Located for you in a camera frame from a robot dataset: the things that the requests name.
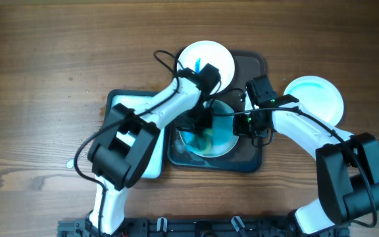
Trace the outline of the green scrubbing sponge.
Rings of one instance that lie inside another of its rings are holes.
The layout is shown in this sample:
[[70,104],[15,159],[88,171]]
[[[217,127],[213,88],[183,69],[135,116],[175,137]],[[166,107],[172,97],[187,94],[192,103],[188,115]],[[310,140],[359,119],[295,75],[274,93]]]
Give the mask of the green scrubbing sponge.
[[213,130],[205,129],[202,133],[196,134],[191,142],[193,149],[200,154],[210,153],[213,146]]

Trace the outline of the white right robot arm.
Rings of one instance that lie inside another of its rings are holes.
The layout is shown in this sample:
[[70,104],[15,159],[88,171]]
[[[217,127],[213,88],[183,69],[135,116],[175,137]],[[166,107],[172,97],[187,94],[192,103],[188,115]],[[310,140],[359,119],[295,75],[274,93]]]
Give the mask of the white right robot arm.
[[367,132],[337,128],[344,111],[338,89],[318,76],[290,82],[279,96],[267,76],[248,81],[246,106],[234,115],[234,134],[256,138],[279,133],[315,160],[318,197],[296,209],[290,225],[314,236],[355,223],[376,226],[379,210],[379,143]]

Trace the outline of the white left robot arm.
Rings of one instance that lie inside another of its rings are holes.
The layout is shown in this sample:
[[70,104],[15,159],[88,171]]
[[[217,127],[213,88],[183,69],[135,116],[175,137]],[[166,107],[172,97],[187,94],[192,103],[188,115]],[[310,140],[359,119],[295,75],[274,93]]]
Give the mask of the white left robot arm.
[[204,107],[220,82],[219,70],[205,65],[200,72],[190,68],[175,72],[171,84],[148,102],[129,108],[116,104],[101,129],[91,138],[88,160],[98,184],[100,202],[90,215],[100,236],[113,234],[124,220],[128,190],[145,172],[161,130],[174,120],[180,129],[201,134],[213,119]]

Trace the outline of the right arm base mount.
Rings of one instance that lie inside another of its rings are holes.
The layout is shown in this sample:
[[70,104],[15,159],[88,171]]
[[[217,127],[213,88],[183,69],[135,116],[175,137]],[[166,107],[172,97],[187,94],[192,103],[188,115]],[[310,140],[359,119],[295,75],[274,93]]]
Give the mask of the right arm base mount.
[[318,234],[336,225],[327,217],[319,199],[297,209],[295,221],[304,234]]

